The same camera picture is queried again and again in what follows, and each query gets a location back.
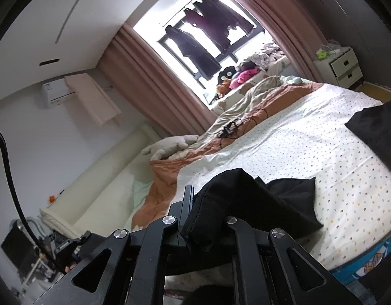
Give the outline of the large black garment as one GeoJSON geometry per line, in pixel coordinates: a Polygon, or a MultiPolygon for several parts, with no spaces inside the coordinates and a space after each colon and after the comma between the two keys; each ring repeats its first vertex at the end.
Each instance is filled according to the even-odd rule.
{"type": "Polygon", "coordinates": [[[300,239],[322,228],[314,203],[314,178],[265,183],[241,168],[231,169],[209,180],[195,195],[181,236],[191,249],[215,251],[229,238],[227,221],[234,217],[252,228],[282,228],[300,239]]]}

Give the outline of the hanging dark clothes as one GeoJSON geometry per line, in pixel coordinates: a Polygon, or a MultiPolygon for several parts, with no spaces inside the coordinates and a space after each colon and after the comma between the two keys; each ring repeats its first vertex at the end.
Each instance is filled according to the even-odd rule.
{"type": "Polygon", "coordinates": [[[233,0],[194,0],[179,15],[165,26],[160,43],[197,81],[211,80],[224,59],[263,32],[233,0]]]}

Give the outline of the beige plush toy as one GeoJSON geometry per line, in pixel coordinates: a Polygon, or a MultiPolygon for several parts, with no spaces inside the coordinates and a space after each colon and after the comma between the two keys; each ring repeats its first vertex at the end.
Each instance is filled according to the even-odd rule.
{"type": "Polygon", "coordinates": [[[198,135],[171,136],[145,147],[141,154],[151,155],[150,160],[164,160],[196,143],[198,135]]]}

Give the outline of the black device on bed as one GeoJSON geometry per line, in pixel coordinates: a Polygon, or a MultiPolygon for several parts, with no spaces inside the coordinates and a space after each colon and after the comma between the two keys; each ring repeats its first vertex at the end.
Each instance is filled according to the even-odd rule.
{"type": "Polygon", "coordinates": [[[227,139],[237,133],[238,128],[243,124],[242,119],[235,118],[226,124],[217,134],[219,139],[227,139]]]}

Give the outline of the beige duvet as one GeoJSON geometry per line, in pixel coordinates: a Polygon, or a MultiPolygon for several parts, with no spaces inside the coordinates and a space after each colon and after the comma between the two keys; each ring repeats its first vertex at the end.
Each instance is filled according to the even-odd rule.
{"type": "Polygon", "coordinates": [[[229,93],[217,102],[213,113],[217,116],[215,122],[207,129],[206,135],[215,134],[229,121],[235,118],[244,117],[252,112],[264,98],[274,94],[277,89],[283,89],[286,85],[302,85],[305,81],[299,77],[271,76],[261,80],[259,83],[246,83],[229,93]]]}

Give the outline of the black plush toy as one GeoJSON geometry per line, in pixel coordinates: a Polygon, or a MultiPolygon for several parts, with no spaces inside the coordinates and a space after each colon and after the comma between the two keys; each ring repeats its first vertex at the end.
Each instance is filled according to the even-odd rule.
{"type": "Polygon", "coordinates": [[[237,73],[237,70],[234,66],[228,66],[221,70],[217,75],[217,84],[221,84],[225,79],[232,79],[233,76],[237,73]]]}

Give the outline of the pink plush toy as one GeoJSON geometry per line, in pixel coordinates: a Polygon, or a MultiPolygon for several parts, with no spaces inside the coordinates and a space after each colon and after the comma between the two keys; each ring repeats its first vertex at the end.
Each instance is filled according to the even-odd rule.
{"type": "Polygon", "coordinates": [[[233,79],[229,85],[230,89],[235,89],[240,85],[246,83],[249,79],[260,73],[260,69],[253,68],[241,72],[235,79],[233,79]]]}

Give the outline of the left pink curtain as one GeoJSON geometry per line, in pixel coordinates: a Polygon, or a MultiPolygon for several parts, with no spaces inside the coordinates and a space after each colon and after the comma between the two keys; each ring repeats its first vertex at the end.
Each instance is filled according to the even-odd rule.
{"type": "Polygon", "coordinates": [[[130,26],[110,41],[97,68],[141,114],[167,134],[204,134],[215,115],[130,26]]]}

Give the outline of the pink curtain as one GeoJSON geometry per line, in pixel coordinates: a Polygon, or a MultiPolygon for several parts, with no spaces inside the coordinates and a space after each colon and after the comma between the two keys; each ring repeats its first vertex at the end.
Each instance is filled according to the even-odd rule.
{"type": "Polygon", "coordinates": [[[322,31],[296,0],[236,0],[268,30],[305,79],[322,82],[313,61],[326,43],[322,31]]]}
{"type": "Polygon", "coordinates": [[[130,26],[110,41],[97,68],[141,114],[167,134],[204,134],[215,115],[130,26]]]}

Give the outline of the black monitor screen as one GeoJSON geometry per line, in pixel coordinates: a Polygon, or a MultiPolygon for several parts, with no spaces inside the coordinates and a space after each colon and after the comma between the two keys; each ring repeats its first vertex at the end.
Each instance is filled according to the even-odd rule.
{"type": "Polygon", "coordinates": [[[1,249],[17,269],[21,280],[28,276],[39,259],[34,244],[17,227],[13,227],[7,234],[1,244],[1,249]]]}

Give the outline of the white air conditioner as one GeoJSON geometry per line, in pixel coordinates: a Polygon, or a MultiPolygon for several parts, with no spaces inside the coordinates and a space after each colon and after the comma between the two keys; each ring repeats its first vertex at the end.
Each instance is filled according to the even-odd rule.
{"type": "Polygon", "coordinates": [[[74,95],[75,92],[68,86],[65,78],[50,81],[41,87],[44,103],[47,108],[59,105],[66,98],[74,95]]]}

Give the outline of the white floral bed sheet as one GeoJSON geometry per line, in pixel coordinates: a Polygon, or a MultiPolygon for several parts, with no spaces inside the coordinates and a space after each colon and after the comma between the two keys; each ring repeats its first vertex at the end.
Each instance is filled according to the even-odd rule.
{"type": "Polygon", "coordinates": [[[377,106],[361,92],[322,85],[215,154],[182,168],[185,185],[200,190],[212,177],[241,168],[264,182],[315,179],[321,230],[301,239],[327,269],[349,262],[391,235],[391,171],[347,127],[356,112],[377,106]]]}

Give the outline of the white bedside cabinet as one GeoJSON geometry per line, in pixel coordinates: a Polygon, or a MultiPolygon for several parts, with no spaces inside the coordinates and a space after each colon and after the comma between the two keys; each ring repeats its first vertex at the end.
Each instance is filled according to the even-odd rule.
{"type": "Polygon", "coordinates": [[[347,89],[363,78],[359,60],[351,47],[342,47],[340,52],[315,60],[313,64],[323,83],[347,89]]]}

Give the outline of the right pink curtain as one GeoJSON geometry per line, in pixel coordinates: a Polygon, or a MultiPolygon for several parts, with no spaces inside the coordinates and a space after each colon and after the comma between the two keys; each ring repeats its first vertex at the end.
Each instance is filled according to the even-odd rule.
{"type": "Polygon", "coordinates": [[[268,30],[305,79],[322,82],[313,61],[326,43],[322,31],[296,0],[236,0],[268,30]]]}

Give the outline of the dark wardrobe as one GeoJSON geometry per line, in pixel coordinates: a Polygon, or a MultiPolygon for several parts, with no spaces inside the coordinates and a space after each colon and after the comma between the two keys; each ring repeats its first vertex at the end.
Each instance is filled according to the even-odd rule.
{"type": "Polygon", "coordinates": [[[355,51],[364,80],[391,90],[391,32],[366,0],[297,0],[326,39],[355,51]]]}

